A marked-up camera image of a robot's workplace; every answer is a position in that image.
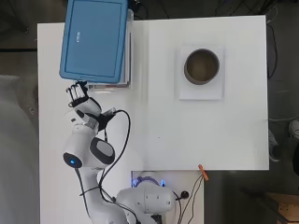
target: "white table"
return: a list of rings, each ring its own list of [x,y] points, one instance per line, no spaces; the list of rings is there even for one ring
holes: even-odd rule
[[[72,81],[59,77],[63,30],[62,23],[38,25],[42,224],[81,224],[89,220],[78,196],[76,175],[62,158],[65,139],[72,130],[64,118],[69,110],[64,91]],[[92,95],[104,110],[111,107],[127,110],[133,122],[126,152],[107,176],[104,188],[116,195],[120,189],[131,186],[132,171],[196,170],[198,163],[203,163],[206,169],[267,169],[264,17],[136,21],[134,32],[133,88]],[[172,76],[175,47],[186,39],[193,43],[219,41],[226,48],[222,101],[179,102],[175,97]],[[169,107],[165,107],[163,100],[171,103]],[[163,115],[159,110],[171,113]],[[192,121],[194,112],[203,119]],[[196,125],[200,134],[189,135],[188,130]],[[121,115],[108,125],[109,142],[117,154],[126,129],[126,117]],[[173,188],[178,192],[191,189],[194,178],[178,175]],[[181,182],[188,183],[188,187],[180,185]],[[200,212],[195,221],[203,223],[203,191],[199,193]]]

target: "gray floor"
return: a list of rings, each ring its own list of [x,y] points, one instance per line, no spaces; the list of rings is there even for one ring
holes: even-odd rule
[[[171,19],[211,17],[218,0],[163,0]],[[0,7],[5,3],[0,0]],[[147,6],[149,19],[166,19],[161,0],[141,0]],[[240,0],[225,0],[218,10],[218,16],[229,16]],[[248,7],[256,11],[262,3],[247,0]],[[30,29],[28,34],[18,31],[0,33],[1,48],[36,48],[36,24],[61,22],[65,17],[65,3],[62,0],[14,0],[13,5],[19,18]],[[268,81],[269,118],[281,119],[299,115],[299,4],[282,1],[277,5],[278,15],[270,24],[274,27],[278,46],[278,68],[272,80]],[[246,6],[235,12],[236,16],[251,14]],[[273,9],[269,19],[276,11]],[[146,19],[142,7],[137,13]],[[272,71],[274,65],[273,37],[268,30],[268,62]],[[19,102],[38,131],[37,58],[36,52],[0,53],[0,74],[20,77],[17,89]],[[206,183],[206,224],[221,223],[276,223],[276,218],[264,207],[241,192],[242,188],[252,191],[268,191],[299,195],[299,176],[292,171],[292,153],[297,141],[288,137],[288,123],[269,123],[282,152],[282,162],[270,162],[270,171],[262,172],[208,172]]]

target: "wire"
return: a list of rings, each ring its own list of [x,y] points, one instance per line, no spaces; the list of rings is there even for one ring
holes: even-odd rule
[[[272,121],[272,122],[280,122],[280,121],[291,121],[291,120],[298,119],[298,118],[299,118],[299,116],[289,118],[289,119],[268,119],[268,120]]]
[[[217,16],[217,10],[221,7],[221,0],[218,1],[218,4],[217,4],[217,7],[215,8],[215,11],[214,11],[214,17]]]
[[[277,70],[277,66],[278,66],[278,47],[277,47],[277,41],[275,39],[275,33],[274,33],[274,29],[271,25],[267,24],[267,26],[271,29],[272,32],[272,36],[273,36],[273,42],[274,42],[274,50],[275,50],[275,64],[274,64],[274,68],[273,71],[271,73],[270,76],[268,76],[269,79],[271,79],[275,73],[275,71]]]
[[[182,221],[182,219],[183,219],[183,217],[184,217],[184,214],[185,214],[185,212],[186,212],[186,209],[187,209],[187,207],[188,207],[188,204],[189,204],[189,202],[190,202],[190,200],[191,200],[191,198],[192,198],[192,196],[193,196],[193,192],[194,192],[195,186],[196,186],[198,180],[199,180],[201,177],[203,177],[203,176],[200,175],[200,176],[196,179],[196,181],[195,181],[195,183],[194,183],[194,185],[193,185],[192,193],[191,193],[190,198],[189,198],[189,200],[187,201],[186,206],[185,206],[185,208],[184,208],[184,210],[183,210],[183,212],[182,212],[182,214],[181,214],[179,224],[181,223],[181,221]]]
[[[178,205],[179,205],[179,216],[178,216],[178,224],[179,224],[179,221],[180,221],[180,217],[181,217],[181,203],[180,203],[180,199],[179,199],[179,196],[174,192],[174,194],[176,195],[177,197],[177,200],[178,200]]]
[[[104,129],[104,136],[105,136],[105,142],[108,142],[108,135],[106,129]]]
[[[195,198],[196,198],[197,191],[200,189],[200,186],[201,186],[201,184],[202,184],[203,179],[204,179],[204,177],[201,178],[201,180],[200,180],[200,182],[199,182],[199,186],[198,186],[196,192],[194,193],[193,202],[192,202],[192,217],[190,218],[188,224],[190,224],[191,221],[193,220],[193,217],[194,217],[194,202],[195,202]]]
[[[240,4],[237,6],[237,8],[230,14],[230,16],[233,16],[234,15],[234,13],[244,4],[244,2],[245,2],[246,0],[242,0],[241,2],[240,2]]]
[[[134,15],[134,17],[140,19],[141,21],[143,21],[143,19],[141,17],[137,16],[137,15]]]
[[[140,6],[142,6],[144,9],[146,9],[146,19],[148,19],[149,18],[149,11],[148,11],[148,8],[144,5],[144,4],[142,4],[142,3],[140,3],[139,2],[139,4],[140,4]]]
[[[167,18],[169,19],[169,15],[168,15],[168,13],[167,13],[167,11],[166,11],[166,8],[165,8],[165,5],[164,5],[163,0],[159,0],[159,2],[160,2],[160,5],[161,5],[161,7],[162,7],[164,13],[166,14]]]
[[[87,212],[87,215],[89,216],[89,212],[88,212],[88,207],[87,207],[87,204],[86,204],[86,198],[85,198],[85,195],[84,195],[84,188],[83,188],[83,184],[82,184],[82,178],[81,178],[81,174],[80,174],[80,171],[78,170],[78,168],[75,168],[75,172],[78,176],[78,182],[80,183],[80,187],[81,187],[81,191],[82,191],[82,195],[83,195],[83,201],[84,201],[84,205],[85,205],[85,209],[86,209],[86,212]]]
[[[257,6],[259,3],[260,3],[260,0],[257,0],[257,2],[253,5],[253,7],[251,8],[251,10],[249,10],[248,13],[247,13],[246,15],[249,15],[250,12],[252,12],[253,15],[254,15],[255,13],[254,13],[253,9],[256,8],[256,6]]]
[[[276,14],[275,14],[275,16],[271,20],[268,20],[267,23],[270,23],[270,22],[274,21],[277,18],[277,16],[278,16],[278,8],[277,7],[271,7],[270,14],[272,12],[272,8],[274,8],[276,10]]]
[[[118,163],[118,161],[121,159],[121,157],[122,157],[122,155],[123,155],[123,153],[124,153],[124,151],[125,151],[125,149],[127,147],[127,144],[128,144],[128,140],[129,140],[129,136],[130,136],[130,131],[131,131],[131,119],[130,119],[130,115],[125,110],[117,110],[115,112],[115,114],[118,114],[118,113],[121,113],[121,112],[124,113],[127,116],[128,121],[129,121],[127,136],[125,138],[125,142],[124,142],[124,145],[123,145],[123,148],[122,148],[120,156],[113,162],[113,164],[109,167],[109,169],[102,175],[102,177],[100,179],[100,182],[99,182],[99,186],[102,186],[104,178],[112,170],[112,168],[116,165],[116,163]]]
[[[129,208],[128,206],[124,205],[124,204],[121,204],[121,203],[117,203],[117,202],[113,202],[113,199],[106,193],[106,191],[103,189],[102,185],[103,185],[103,181],[105,179],[105,177],[107,176],[107,174],[112,170],[112,168],[116,165],[116,163],[118,163],[118,161],[121,159],[126,147],[127,147],[127,144],[128,144],[128,140],[129,140],[129,136],[130,136],[130,131],[131,131],[131,119],[130,119],[130,115],[125,111],[125,110],[117,110],[115,112],[115,114],[118,114],[118,113],[124,113],[127,118],[128,118],[128,121],[129,121],[129,124],[128,124],[128,132],[127,132],[127,136],[125,138],[125,142],[124,142],[124,145],[123,145],[123,148],[122,148],[122,151],[121,151],[121,154],[120,156],[113,162],[113,164],[109,167],[109,169],[104,173],[105,170],[103,170],[103,173],[101,175],[101,178],[100,178],[100,181],[99,181],[99,184],[98,184],[98,188],[100,189],[100,193],[101,193],[101,196],[103,198],[103,200],[107,203],[114,203],[116,204],[118,207],[132,213],[136,219],[136,223],[139,223],[139,220],[137,218],[137,215],[136,213],[131,209]],[[107,200],[104,196],[104,194],[107,195],[107,197],[111,200]]]

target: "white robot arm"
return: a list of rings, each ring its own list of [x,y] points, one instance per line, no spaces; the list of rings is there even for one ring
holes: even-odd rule
[[[93,224],[155,224],[150,216],[172,209],[175,199],[171,189],[146,180],[137,188],[123,189],[116,201],[108,202],[100,194],[98,172],[115,160],[113,146],[96,135],[116,115],[115,109],[102,114],[101,106],[87,94],[85,82],[68,88],[73,132],[64,148],[64,161],[75,168],[87,213]]]

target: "bowl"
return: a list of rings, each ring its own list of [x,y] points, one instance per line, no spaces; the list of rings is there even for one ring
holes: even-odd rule
[[[209,49],[197,49],[192,52],[185,63],[185,77],[194,85],[204,85],[219,72],[219,59]]]

